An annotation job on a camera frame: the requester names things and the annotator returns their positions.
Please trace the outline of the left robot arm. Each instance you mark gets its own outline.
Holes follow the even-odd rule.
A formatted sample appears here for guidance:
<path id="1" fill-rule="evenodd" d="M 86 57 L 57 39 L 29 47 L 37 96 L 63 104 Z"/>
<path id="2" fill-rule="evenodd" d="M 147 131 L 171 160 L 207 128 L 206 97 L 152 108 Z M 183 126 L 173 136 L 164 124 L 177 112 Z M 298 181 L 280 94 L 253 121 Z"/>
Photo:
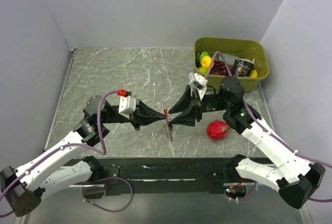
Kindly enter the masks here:
<path id="1" fill-rule="evenodd" d="M 93 156 L 67 167 L 75 156 L 90 149 L 102 156 L 107 149 L 104 137 L 109 133 L 106 123 L 130 123 L 136 130 L 167 116 L 131 96 L 130 92 L 113 91 L 120 97 L 112 106 L 105 96 L 91 97 L 84 108 L 84 118 L 64 138 L 36 159 L 18 168 L 8 166 L 1 171 L 1 199 L 11 213 L 22 217 L 33 211 L 47 196 L 76 183 L 98 183 L 103 167 Z"/>

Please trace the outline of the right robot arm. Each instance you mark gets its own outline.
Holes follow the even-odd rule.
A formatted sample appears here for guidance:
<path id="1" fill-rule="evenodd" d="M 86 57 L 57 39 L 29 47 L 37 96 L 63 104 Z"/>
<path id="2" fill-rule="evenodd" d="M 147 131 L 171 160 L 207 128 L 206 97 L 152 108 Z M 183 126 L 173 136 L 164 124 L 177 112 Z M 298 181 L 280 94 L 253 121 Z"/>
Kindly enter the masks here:
<path id="1" fill-rule="evenodd" d="M 319 188 L 325 168 L 303 159 L 268 126 L 265 119 L 243 99 L 245 90 L 237 77 L 226 76 L 219 90 L 207 94 L 207 80 L 198 73 L 189 74 L 189 84 L 181 99 L 169 110 L 177 114 L 172 125 L 195 126 L 204 113 L 224 111 L 228 127 L 249 140 L 273 163 L 259 164 L 236 155 L 227 165 L 231 181 L 254 180 L 277 191 L 291 207 L 300 209 Z"/>

